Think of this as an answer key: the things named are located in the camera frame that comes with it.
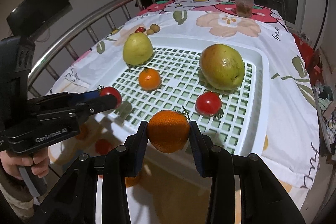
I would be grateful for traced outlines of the person's left hand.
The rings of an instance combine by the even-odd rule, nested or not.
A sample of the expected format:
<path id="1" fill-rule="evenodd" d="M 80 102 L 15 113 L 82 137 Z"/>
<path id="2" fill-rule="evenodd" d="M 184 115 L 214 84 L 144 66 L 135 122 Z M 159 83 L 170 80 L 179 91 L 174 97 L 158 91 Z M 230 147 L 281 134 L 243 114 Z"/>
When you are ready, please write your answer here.
<path id="1" fill-rule="evenodd" d="M 41 149 L 33 156 L 18 156 L 11 151 L 1 151 L 1 163 L 5 172 L 18 180 L 23 180 L 18 166 L 31 167 L 33 175 L 42 178 L 49 173 L 49 149 Z"/>

